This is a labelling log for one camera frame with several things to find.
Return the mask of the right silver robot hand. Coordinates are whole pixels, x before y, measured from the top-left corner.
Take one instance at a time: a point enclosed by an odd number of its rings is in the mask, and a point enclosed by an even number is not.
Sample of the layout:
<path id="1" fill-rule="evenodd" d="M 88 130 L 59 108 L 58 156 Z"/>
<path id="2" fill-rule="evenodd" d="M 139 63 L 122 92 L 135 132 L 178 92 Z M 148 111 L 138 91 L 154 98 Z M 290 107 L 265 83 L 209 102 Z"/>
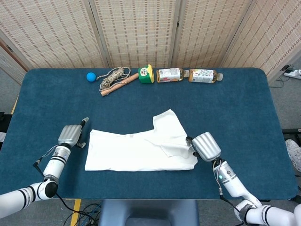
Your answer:
<path id="1" fill-rule="evenodd" d="M 205 132 L 197 137 L 186 137 L 187 144 L 193 148 L 192 154 L 206 162 L 212 162 L 221 155 L 221 149 L 210 132 Z"/>

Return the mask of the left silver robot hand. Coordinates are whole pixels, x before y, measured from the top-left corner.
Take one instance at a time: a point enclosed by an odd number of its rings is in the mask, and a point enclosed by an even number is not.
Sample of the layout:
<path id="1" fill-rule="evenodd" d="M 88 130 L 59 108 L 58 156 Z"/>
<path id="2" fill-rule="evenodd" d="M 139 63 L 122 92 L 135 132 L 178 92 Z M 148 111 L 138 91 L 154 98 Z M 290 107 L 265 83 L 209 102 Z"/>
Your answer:
<path id="1" fill-rule="evenodd" d="M 89 121 L 89 118 L 84 118 L 78 125 L 66 125 L 63 127 L 62 132 L 58 138 L 58 144 L 65 146 L 69 149 L 76 146 L 78 148 L 83 148 L 86 143 L 80 143 L 82 129 L 85 124 Z"/>

